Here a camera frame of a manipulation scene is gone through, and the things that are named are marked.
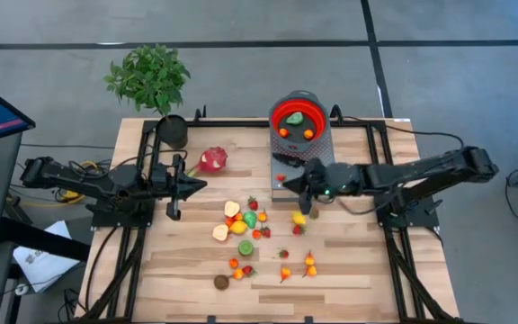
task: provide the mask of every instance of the white paper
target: white paper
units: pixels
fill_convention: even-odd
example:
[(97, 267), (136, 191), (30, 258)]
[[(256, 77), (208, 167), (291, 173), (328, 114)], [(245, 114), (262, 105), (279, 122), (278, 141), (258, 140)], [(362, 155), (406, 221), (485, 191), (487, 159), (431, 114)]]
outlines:
[[(45, 231), (71, 239), (69, 230), (64, 221), (56, 222), (46, 228)], [(53, 256), (47, 252), (26, 247), (16, 248), (13, 251), (13, 257), (22, 268), (29, 283), (35, 284), (32, 287), (36, 293), (47, 289), (61, 277), (60, 275), (79, 263), (79, 261), (70, 258)]]

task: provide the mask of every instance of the concrete floor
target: concrete floor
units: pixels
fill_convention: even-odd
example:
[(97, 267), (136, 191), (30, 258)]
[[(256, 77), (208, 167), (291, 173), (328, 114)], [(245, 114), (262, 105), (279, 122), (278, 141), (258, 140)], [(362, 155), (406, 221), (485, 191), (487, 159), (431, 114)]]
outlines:
[[(508, 0), (371, 0), (379, 41), (518, 40), (518, 2)], [(125, 41), (366, 40), (353, 0), (0, 0), (0, 44)], [(448, 131), (488, 150), (501, 173), (489, 184), (462, 184), (440, 194), (445, 255), (461, 316), (518, 322), (518, 222), (507, 209), (505, 176), (518, 167), (518, 47), (380, 48), (393, 115), (417, 130)], [(0, 49), (0, 95), (38, 127), (24, 143), (114, 145), (122, 117), (136, 113), (104, 91), (103, 75), (125, 49)], [(368, 47), (182, 49), (192, 72), (178, 113), (266, 116), (290, 90), (316, 93), (360, 117), (382, 115)], [(456, 143), (418, 139), (424, 157)], [(110, 150), (22, 148), (37, 156), (105, 159)], [(49, 197), (42, 191), (29, 191)], [(518, 190), (511, 191), (518, 211)], [(89, 241), (89, 212), (28, 208), (38, 225), (70, 220)], [(71, 274), (48, 292), (23, 298), (19, 323), (57, 320), (62, 289), (79, 289)]]

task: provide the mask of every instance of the wooden tabletop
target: wooden tabletop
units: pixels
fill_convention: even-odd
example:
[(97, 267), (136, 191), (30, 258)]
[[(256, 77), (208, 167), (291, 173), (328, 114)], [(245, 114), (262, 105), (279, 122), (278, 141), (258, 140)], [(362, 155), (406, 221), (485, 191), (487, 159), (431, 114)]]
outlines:
[[(143, 121), (122, 120), (114, 165), (137, 155)], [(409, 121), (386, 122), (411, 130)], [(388, 137), (396, 164), (419, 158), (414, 135), (389, 130)], [(379, 134), (375, 138), (382, 157)], [(333, 129), (333, 143), (336, 161), (371, 162), (364, 129)], [(290, 214), (298, 209), (297, 204), (271, 202), (269, 130), (190, 128), (187, 167), (194, 165), (205, 149), (215, 146), (228, 153), (227, 169), (220, 175), (201, 177), (208, 186), (187, 202), (180, 202), (180, 221), (165, 215), (166, 200), (157, 203), (153, 226), (147, 230), (133, 321), (202, 322), (209, 315), (229, 322), (301, 322), (305, 316), (313, 316), (315, 322), (398, 321), (385, 239), (374, 213), (352, 216), (337, 204), (320, 205), (319, 219), (308, 220), (307, 233), (293, 236)], [(170, 156), (162, 155), (162, 161), (170, 163)], [(261, 209), (267, 210), (271, 238), (254, 240), (248, 230), (242, 236), (231, 234), (227, 242), (215, 240), (211, 232), (225, 220), (225, 201), (244, 206), (250, 195), (257, 198)], [(347, 203), (356, 210), (366, 210), (371, 207), (371, 198), (350, 198)], [(94, 234), (80, 301), (85, 299), (87, 276), (97, 249), (109, 231), (100, 229)], [(410, 229), (409, 233), (419, 278), (446, 311), (458, 316), (441, 242), (426, 229)], [(237, 253), (242, 239), (255, 245), (248, 258)], [(91, 286), (91, 302), (112, 279), (120, 240), (118, 229), (101, 254)], [(278, 258), (282, 248), (290, 252), (286, 260)], [(302, 278), (303, 259), (309, 250), (316, 259), (318, 274)], [(232, 257), (251, 265), (258, 274), (239, 281), (232, 279), (226, 291), (218, 291), (213, 278), (231, 274), (228, 260)], [(281, 266), (292, 272), (283, 283)], [(402, 278), (408, 312), (413, 315), (408, 282), (403, 275)], [(127, 286), (126, 279), (121, 286), (119, 315), (124, 310)]]

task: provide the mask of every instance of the green plant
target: green plant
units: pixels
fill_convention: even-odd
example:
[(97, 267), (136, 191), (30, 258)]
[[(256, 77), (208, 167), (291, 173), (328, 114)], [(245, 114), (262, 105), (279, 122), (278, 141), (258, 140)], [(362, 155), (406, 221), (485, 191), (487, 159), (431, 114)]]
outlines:
[(166, 116), (171, 104), (183, 104), (183, 76), (191, 78), (178, 54), (177, 49), (159, 45), (134, 49), (120, 67), (111, 63), (111, 74), (103, 78), (107, 90), (115, 93), (120, 103), (124, 96), (133, 100), (137, 111), (143, 105)]

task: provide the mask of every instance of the potted plant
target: potted plant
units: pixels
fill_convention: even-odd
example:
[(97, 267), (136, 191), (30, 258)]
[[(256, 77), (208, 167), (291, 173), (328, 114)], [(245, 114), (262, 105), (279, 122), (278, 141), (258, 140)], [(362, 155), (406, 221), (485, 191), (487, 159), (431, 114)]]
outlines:
[(137, 111), (153, 109), (163, 118), (157, 123), (157, 137), (173, 149), (187, 144), (187, 122), (179, 115), (169, 114), (172, 104), (183, 104), (181, 89), (191, 74), (178, 58), (177, 49), (156, 45), (139, 47), (130, 52), (119, 67), (111, 63), (111, 74), (103, 80), (107, 90), (132, 100)]

